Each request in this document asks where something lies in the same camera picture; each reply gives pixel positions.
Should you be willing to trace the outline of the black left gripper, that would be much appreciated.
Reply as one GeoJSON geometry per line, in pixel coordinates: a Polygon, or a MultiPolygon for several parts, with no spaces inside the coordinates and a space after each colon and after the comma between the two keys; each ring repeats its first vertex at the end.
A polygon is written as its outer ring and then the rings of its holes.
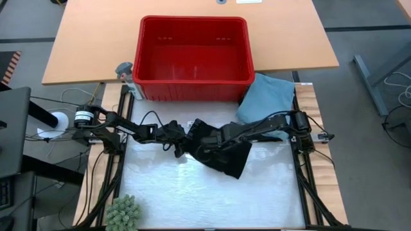
{"type": "Polygon", "coordinates": [[[184,144],[187,141],[186,133],[176,120],[172,120],[157,130],[157,141],[162,144],[164,151],[168,151],[174,146],[174,155],[176,158],[180,158],[184,154],[184,144]]]}

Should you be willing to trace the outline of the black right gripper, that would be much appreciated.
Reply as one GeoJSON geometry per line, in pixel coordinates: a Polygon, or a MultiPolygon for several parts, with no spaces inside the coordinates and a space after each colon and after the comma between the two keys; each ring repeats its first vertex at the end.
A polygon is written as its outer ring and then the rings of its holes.
{"type": "Polygon", "coordinates": [[[220,128],[201,124],[194,129],[194,156],[222,156],[241,142],[240,135],[240,124],[225,124],[220,128]]]}

